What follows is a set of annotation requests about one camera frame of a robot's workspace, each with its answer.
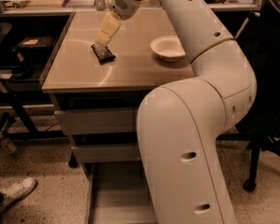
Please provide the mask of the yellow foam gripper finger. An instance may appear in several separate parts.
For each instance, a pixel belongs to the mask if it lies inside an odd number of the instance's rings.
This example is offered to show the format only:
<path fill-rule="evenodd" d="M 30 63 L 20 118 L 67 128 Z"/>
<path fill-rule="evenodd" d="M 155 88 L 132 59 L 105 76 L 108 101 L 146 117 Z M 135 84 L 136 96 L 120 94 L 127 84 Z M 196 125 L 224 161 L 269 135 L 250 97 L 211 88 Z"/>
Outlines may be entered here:
<path fill-rule="evenodd" d="M 109 11 L 105 14 L 95 42 L 106 46 L 121 26 L 121 18 L 117 12 Z"/>

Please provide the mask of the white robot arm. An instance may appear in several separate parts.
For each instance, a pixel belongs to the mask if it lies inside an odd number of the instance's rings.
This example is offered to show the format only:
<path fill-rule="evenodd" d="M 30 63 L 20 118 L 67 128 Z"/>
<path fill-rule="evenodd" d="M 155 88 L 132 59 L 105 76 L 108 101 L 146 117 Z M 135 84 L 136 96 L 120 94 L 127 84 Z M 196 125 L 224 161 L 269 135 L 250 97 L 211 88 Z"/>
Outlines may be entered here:
<path fill-rule="evenodd" d="M 141 0 L 108 0 L 95 40 L 115 34 Z M 138 146 L 159 224 L 237 224 L 216 139 L 240 121 L 257 90 L 253 69 L 204 0 L 161 0 L 195 76 L 151 91 L 138 108 Z"/>

